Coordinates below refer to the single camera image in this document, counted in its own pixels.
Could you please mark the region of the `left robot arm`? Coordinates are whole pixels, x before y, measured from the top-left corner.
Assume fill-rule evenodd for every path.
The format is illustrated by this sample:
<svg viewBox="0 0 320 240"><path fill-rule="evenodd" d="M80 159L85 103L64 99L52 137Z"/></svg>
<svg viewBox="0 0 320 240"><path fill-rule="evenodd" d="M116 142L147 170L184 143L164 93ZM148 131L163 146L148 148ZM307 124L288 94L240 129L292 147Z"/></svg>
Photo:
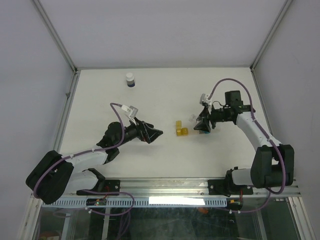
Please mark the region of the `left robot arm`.
<svg viewBox="0 0 320 240"><path fill-rule="evenodd" d="M62 195L99 195L112 188L97 169L113 161L120 153L119 147L135 139L151 144L163 134L154 125L138 120L129 126L114 121L110 123L102 139L82 154L63 156L55 150L47 152L25 180L36 198L52 204Z"/></svg>

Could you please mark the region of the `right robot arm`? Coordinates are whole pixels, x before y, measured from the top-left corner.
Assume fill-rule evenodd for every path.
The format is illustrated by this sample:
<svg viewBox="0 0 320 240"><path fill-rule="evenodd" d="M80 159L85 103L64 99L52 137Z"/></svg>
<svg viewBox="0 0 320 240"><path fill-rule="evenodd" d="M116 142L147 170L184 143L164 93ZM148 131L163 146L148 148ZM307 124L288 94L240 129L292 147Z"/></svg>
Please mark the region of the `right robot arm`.
<svg viewBox="0 0 320 240"><path fill-rule="evenodd" d="M203 110L196 119L194 130L210 133L217 123L232 122L248 138L255 150L250 168L229 169L223 180L215 180L211 187L216 194L225 196L240 194L246 187L267 189L279 187L281 194L294 181L295 152L290 144L282 144L267 133L255 117L251 105L245 105L238 90L225 93L225 105L214 108L209 95L202 94L199 103Z"/></svg>

